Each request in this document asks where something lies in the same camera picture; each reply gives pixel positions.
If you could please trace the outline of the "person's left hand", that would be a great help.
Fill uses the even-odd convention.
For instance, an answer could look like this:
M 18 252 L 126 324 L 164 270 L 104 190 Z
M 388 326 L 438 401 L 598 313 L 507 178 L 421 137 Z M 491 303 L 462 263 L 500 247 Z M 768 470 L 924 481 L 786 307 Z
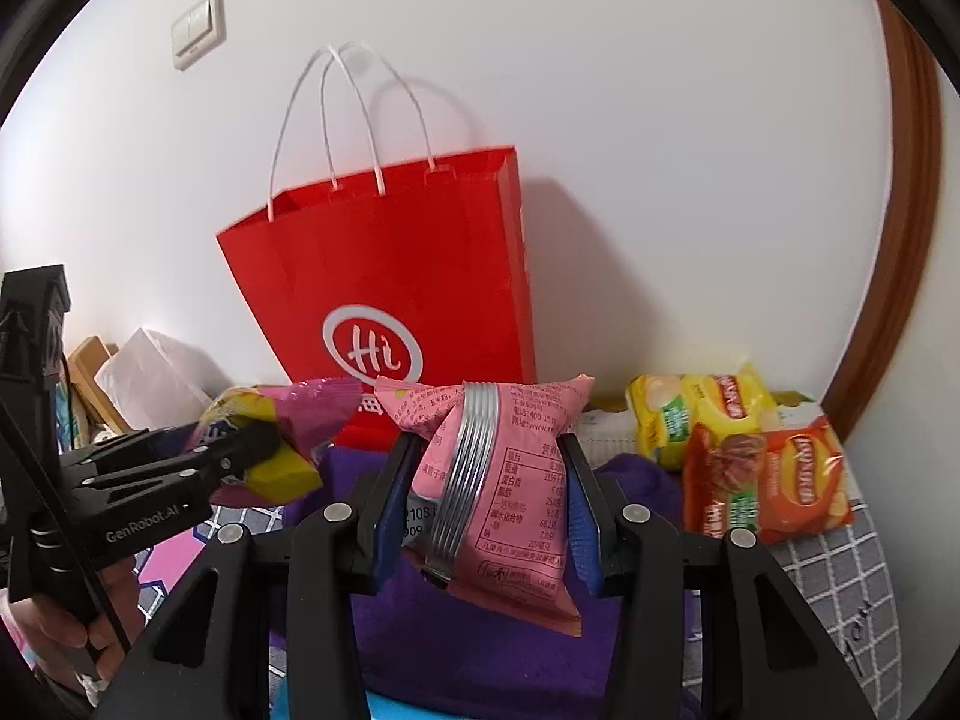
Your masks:
M 107 567 L 99 572 L 99 578 L 122 622 L 128 642 L 133 644 L 145 627 L 145 618 L 139 608 L 140 585 L 135 574 L 135 559 L 128 557 Z M 91 624 L 82 624 L 45 596 L 10 603 L 7 592 L 2 592 L 2 611 L 13 621 L 36 655 L 37 666 L 47 678 L 64 688 L 75 692 L 82 690 L 75 668 L 67 658 L 69 650 L 85 653 L 86 644 L 91 642 L 99 652 L 96 671 L 103 681 L 110 681 L 124 661 L 124 647 L 104 614 Z

